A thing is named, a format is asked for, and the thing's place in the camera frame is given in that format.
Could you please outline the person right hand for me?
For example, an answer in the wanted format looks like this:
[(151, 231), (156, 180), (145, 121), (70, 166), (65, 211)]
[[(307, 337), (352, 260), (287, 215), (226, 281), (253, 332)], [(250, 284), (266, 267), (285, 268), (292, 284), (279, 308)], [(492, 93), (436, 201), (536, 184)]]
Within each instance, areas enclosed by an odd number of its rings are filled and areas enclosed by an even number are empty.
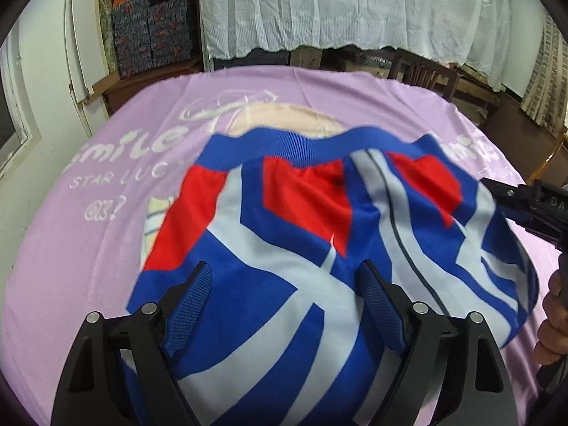
[(567, 354), (568, 326), (567, 307), (560, 299), (560, 293), (567, 289), (567, 281), (561, 277), (561, 271), (567, 268), (567, 254), (558, 258), (559, 268), (549, 280), (549, 291), (542, 302), (546, 319), (537, 331), (537, 344), (534, 358), (540, 365), (551, 365)]

